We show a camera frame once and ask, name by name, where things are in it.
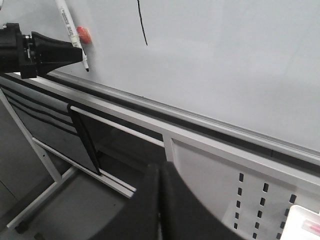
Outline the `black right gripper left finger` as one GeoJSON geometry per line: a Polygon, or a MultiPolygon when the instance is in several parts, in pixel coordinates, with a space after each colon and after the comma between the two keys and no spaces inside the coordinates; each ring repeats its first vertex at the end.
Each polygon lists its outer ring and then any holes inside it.
{"type": "Polygon", "coordinates": [[[150,164],[135,193],[92,240],[156,240],[159,231],[160,169],[150,164]]]}

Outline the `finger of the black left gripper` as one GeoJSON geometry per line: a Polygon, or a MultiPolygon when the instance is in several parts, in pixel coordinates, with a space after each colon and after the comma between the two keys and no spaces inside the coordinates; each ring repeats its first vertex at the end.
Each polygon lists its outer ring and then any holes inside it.
{"type": "Polygon", "coordinates": [[[71,42],[53,39],[35,31],[31,36],[36,72],[39,76],[83,61],[82,49],[73,46],[71,42]]]}

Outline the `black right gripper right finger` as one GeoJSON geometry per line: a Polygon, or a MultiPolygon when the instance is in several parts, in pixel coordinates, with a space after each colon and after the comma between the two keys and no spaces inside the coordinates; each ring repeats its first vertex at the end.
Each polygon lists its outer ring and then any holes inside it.
{"type": "Polygon", "coordinates": [[[159,211],[164,240],[241,240],[223,224],[188,188],[175,165],[160,169],[159,211]]]}

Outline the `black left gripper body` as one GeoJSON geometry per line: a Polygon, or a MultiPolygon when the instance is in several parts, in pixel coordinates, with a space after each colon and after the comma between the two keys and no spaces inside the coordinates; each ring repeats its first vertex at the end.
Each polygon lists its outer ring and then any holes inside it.
{"type": "Polygon", "coordinates": [[[0,72],[19,72],[22,79],[37,76],[32,36],[22,34],[18,23],[6,23],[0,30],[0,72]]]}

